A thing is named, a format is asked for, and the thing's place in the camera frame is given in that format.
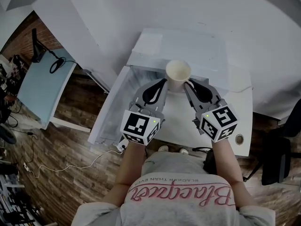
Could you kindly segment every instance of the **wooden floor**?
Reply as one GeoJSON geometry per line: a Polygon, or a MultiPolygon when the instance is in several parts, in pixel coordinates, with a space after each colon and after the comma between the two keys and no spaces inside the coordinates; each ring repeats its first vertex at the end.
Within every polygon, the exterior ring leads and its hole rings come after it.
{"type": "MultiPolygon", "coordinates": [[[[55,116],[92,127],[99,110],[105,101],[106,95],[92,81],[78,76],[72,76],[67,83],[55,116]]],[[[30,113],[26,108],[23,113],[30,113]]],[[[256,156],[261,152],[261,138],[272,128],[277,126],[276,121],[254,115],[252,144],[249,159],[239,159],[244,176],[252,171],[256,165],[256,156]]],[[[107,153],[87,169],[69,168],[62,172],[52,172],[41,168],[40,177],[35,178],[22,167],[24,161],[30,161],[33,153],[33,162],[28,167],[38,174],[38,167],[47,167],[60,170],[68,165],[79,167],[87,166],[100,154],[114,149],[104,145],[92,145],[87,142],[88,134],[65,127],[57,128],[49,124],[47,130],[32,130],[39,140],[16,132],[16,145],[7,145],[8,156],[13,162],[18,162],[20,180],[25,185],[26,192],[32,197],[35,205],[42,207],[47,223],[57,222],[60,226],[69,226],[73,216],[81,204],[100,201],[112,188],[115,175],[122,160],[122,155],[107,153]]],[[[166,143],[152,140],[148,146],[148,154],[157,150],[166,143]]],[[[301,151],[301,137],[292,141],[292,148],[301,151]]],[[[178,145],[170,145],[171,151],[179,150],[178,145]]],[[[190,154],[205,157],[203,153],[190,154]]],[[[290,226],[295,221],[298,212],[301,212],[301,194],[294,186],[300,181],[292,181],[291,175],[301,175],[301,160],[292,160],[292,169],[285,185],[261,186],[261,173],[247,182],[248,190],[260,205],[276,211],[277,225],[290,226]]]]}

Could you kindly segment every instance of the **round hole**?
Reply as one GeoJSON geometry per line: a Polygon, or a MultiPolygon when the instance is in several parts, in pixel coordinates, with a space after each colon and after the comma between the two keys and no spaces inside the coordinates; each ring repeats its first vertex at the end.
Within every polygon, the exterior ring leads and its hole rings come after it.
{"type": "Polygon", "coordinates": [[[235,137],[235,142],[236,142],[237,145],[243,144],[243,142],[244,142],[244,137],[243,137],[243,135],[238,134],[238,135],[235,137]]]}

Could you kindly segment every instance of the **white box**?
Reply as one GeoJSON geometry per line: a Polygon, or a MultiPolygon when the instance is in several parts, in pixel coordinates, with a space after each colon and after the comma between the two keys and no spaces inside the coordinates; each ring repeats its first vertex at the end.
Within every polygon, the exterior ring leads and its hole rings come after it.
{"type": "Polygon", "coordinates": [[[125,110],[120,132],[129,140],[147,145],[160,129],[160,118],[125,110]]]}
{"type": "Polygon", "coordinates": [[[221,106],[202,114],[200,129],[213,142],[218,142],[230,136],[238,123],[238,117],[231,105],[221,106]]]}

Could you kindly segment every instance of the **white cup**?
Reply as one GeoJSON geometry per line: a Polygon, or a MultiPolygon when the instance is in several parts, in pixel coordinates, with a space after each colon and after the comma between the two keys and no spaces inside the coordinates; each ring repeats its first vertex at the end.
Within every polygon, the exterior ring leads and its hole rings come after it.
{"type": "Polygon", "coordinates": [[[166,65],[168,89],[172,92],[182,92],[183,84],[189,79],[191,68],[188,63],[181,60],[171,60],[166,65]]]}

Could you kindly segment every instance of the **light blue table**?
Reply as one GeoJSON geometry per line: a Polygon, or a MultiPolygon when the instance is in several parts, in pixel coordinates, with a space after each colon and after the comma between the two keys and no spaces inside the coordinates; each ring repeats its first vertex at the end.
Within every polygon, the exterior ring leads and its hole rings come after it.
{"type": "MultiPolygon", "coordinates": [[[[58,57],[65,57],[66,60],[74,61],[64,48],[53,51],[58,57]]],[[[76,66],[76,63],[66,62],[55,73],[51,74],[49,72],[50,67],[56,60],[52,54],[46,52],[39,63],[32,63],[17,97],[41,119],[45,124],[44,129],[47,128],[49,122],[53,122],[73,129],[90,132],[89,128],[54,117],[63,90],[76,66]]]]}

